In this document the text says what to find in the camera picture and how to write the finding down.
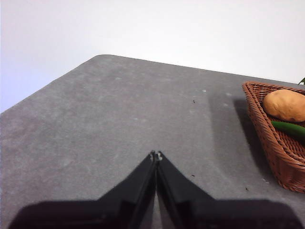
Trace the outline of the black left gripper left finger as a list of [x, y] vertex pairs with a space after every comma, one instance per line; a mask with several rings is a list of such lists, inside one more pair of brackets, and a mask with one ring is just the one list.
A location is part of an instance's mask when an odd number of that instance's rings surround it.
[[141, 224], [155, 194], [152, 151], [123, 181], [97, 200], [43, 201], [23, 207], [11, 229], [130, 229]]

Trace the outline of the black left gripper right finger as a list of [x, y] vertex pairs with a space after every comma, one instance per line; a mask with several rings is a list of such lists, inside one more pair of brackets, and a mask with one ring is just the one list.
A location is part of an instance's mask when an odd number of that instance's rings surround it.
[[158, 195], [178, 229], [301, 229], [286, 204], [266, 199], [214, 199], [187, 179], [161, 152]]

